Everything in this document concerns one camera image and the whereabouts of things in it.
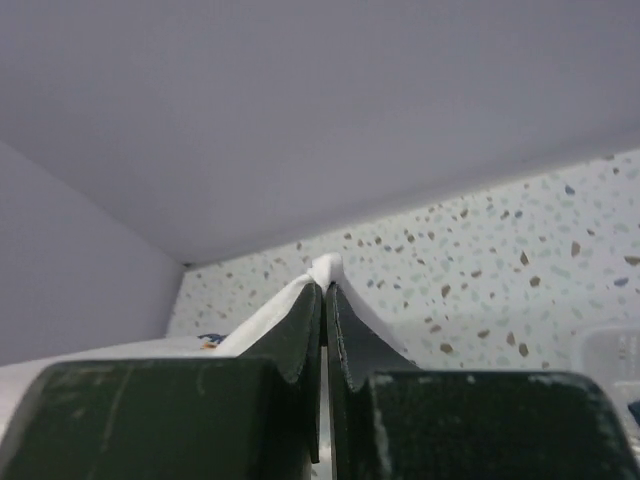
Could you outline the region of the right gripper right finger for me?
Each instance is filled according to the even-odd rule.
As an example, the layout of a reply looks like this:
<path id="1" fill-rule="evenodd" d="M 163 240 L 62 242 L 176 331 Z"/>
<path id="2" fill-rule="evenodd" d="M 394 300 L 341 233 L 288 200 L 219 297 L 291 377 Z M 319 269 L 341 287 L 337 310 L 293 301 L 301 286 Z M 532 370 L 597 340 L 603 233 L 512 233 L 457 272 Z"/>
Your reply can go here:
<path id="1" fill-rule="evenodd" d="M 332 470 L 337 479 L 635 479 L 604 392 L 545 371 L 425 370 L 326 294 Z"/>

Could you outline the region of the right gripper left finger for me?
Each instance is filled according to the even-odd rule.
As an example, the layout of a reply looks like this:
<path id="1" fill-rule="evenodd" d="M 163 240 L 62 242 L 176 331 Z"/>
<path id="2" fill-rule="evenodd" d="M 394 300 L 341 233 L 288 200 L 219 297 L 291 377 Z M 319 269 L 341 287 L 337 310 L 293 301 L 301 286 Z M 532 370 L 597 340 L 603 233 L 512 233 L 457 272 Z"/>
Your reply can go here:
<path id="1" fill-rule="evenodd" d="M 307 479 L 319 460 L 322 293 L 234 358 L 63 362 L 31 383 L 5 479 Z"/>

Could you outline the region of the white printed tank top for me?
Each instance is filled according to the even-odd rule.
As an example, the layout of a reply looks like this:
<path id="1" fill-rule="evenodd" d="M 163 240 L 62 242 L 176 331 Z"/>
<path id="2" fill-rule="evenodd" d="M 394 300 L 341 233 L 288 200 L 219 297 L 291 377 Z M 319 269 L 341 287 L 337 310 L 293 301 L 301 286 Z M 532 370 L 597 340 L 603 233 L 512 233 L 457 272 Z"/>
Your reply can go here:
<path id="1" fill-rule="evenodd" d="M 322 255 L 312 261 L 306 273 L 286 284 L 252 316 L 230 334 L 171 337 L 159 340 L 120 344 L 48 357 L 1 368 L 1 432 L 5 433 L 28 387 L 48 366 L 65 361 L 122 360 L 187 357 L 237 357 L 249 350 L 292 312 L 295 300 L 307 285 L 318 286 L 326 294 L 331 285 L 339 286 L 357 317 L 364 322 L 385 346 L 411 361 L 405 345 L 392 333 L 390 326 L 368 305 L 344 273 L 343 259 L 338 253 Z"/>

